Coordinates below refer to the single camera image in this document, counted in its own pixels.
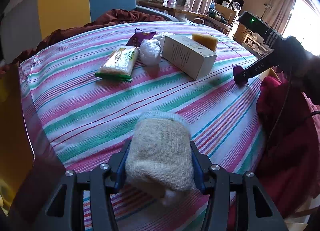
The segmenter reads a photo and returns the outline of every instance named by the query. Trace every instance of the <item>blue sofa armrest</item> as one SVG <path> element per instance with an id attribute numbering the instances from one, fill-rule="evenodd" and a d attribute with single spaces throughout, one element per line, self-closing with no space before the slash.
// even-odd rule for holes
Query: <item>blue sofa armrest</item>
<path id="1" fill-rule="evenodd" d="M 140 11 L 142 13 L 145 14 L 149 14 L 149 15 L 156 15 L 156 16 L 161 16 L 163 17 L 166 21 L 176 21 L 179 22 L 179 20 L 177 20 L 175 17 L 165 14 L 163 12 L 157 11 L 157 10 L 153 10 L 151 8 L 146 8 L 146 7 L 142 7 L 142 6 L 136 6 L 136 8 L 134 10 Z"/>

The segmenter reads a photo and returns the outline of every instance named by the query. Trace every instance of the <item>bright window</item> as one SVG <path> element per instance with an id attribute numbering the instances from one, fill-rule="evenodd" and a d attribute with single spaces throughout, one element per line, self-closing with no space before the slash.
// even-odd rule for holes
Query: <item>bright window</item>
<path id="1" fill-rule="evenodd" d="M 304 0 L 297 0 L 283 37 L 294 36 L 314 55 L 320 55 L 320 17 Z"/>

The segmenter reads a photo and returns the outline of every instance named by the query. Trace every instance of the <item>brown blanket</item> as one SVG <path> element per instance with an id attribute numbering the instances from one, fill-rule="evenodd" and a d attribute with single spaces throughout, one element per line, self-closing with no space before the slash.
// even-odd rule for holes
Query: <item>brown blanket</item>
<path id="1" fill-rule="evenodd" d="M 29 49 L 23 51 L 16 59 L 13 60 L 13 64 L 16 62 L 23 62 L 28 58 L 32 57 L 42 49 L 45 49 L 48 46 L 52 46 L 55 43 L 58 43 L 67 38 L 71 38 L 78 34 L 88 32 L 91 30 L 110 27 L 113 25 L 123 24 L 123 23 L 135 23 L 135 22 L 148 22 L 148 21 L 165 21 L 163 17 L 144 14 L 142 12 L 132 10 L 122 10 L 122 9 L 112 9 L 107 11 L 102 16 L 94 22 L 88 23 L 83 27 L 69 28 L 66 30 L 58 29 L 47 36 L 44 40 L 40 42 L 36 49 Z"/>

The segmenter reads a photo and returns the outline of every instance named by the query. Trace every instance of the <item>purple snack bag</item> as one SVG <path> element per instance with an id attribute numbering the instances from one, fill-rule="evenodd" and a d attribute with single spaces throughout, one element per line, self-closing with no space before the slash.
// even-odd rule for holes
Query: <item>purple snack bag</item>
<path id="1" fill-rule="evenodd" d="M 155 34 L 156 31 L 143 31 L 139 28 L 136 28 L 135 34 L 129 39 L 126 46 L 140 46 L 142 40 L 152 39 Z"/>

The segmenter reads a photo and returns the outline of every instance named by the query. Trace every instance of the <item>chair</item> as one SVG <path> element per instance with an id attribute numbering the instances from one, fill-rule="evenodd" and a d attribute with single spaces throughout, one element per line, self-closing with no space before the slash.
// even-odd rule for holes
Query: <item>chair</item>
<path id="1" fill-rule="evenodd" d="M 53 31 L 83 26 L 111 9 L 137 10 L 178 21 L 165 13 L 136 6 L 136 0 L 23 0 L 1 21 L 4 59 L 10 63 L 23 50 L 36 48 Z"/>

